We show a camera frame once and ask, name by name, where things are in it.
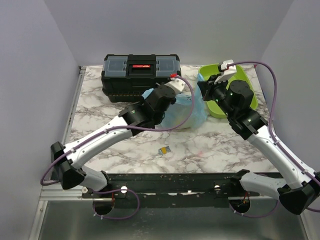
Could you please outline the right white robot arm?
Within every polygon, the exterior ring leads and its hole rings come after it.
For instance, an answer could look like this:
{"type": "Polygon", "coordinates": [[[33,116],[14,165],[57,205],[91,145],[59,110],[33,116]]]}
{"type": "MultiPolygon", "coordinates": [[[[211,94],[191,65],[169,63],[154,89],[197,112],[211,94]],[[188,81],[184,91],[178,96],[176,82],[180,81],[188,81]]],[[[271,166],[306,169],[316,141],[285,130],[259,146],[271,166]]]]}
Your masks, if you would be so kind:
{"type": "Polygon", "coordinates": [[[262,176],[249,170],[237,172],[230,191],[241,196],[255,192],[278,200],[292,214],[299,215],[320,195],[320,174],[299,159],[274,136],[271,124],[250,104],[254,93],[247,82],[215,83],[215,75],[197,83],[204,101],[214,101],[227,116],[231,128],[255,146],[279,171],[281,178],[262,176]]]}

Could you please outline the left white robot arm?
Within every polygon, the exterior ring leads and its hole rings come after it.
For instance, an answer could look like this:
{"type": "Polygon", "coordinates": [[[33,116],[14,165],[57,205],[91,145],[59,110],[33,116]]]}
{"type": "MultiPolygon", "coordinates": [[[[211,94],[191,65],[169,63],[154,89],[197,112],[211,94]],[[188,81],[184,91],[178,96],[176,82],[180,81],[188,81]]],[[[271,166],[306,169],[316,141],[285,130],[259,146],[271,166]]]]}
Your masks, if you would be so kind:
{"type": "Polygon", "coordinates": [[[181,93],[175,82],[159,85],[144,100],[128,105],[105,126],[91,134],[66,145],[55,142],[51,145],[51,162],[64,190],[84,186],[101,198],[111,191],[107,175],[85,164],[112,145],[154,130],[165,116],[165,111],[181,93]]]}

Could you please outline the blue plastic bag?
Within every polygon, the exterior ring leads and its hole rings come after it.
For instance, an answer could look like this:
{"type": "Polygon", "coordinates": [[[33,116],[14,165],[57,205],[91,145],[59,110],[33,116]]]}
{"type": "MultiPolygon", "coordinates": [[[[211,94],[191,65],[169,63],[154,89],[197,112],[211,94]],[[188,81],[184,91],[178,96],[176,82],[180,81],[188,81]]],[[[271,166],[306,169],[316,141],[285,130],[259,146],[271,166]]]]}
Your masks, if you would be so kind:
{"type": "MultiPolygon", "coordinates": [[[[188,120],[178,127],[178,129],[199,128],[206,120],[207,113],[205,111],[205,103],[202,99],[201,91],[197,86],[194,90],[194,107],[188,120]]],[[[192,106],[192,96],[189,94],[178,94],[176,102],[169,106],[165,112],[164,119],[157,126],[159,129],[169,129],[176,127],[183,122],[190,113],[192,106]]]]}

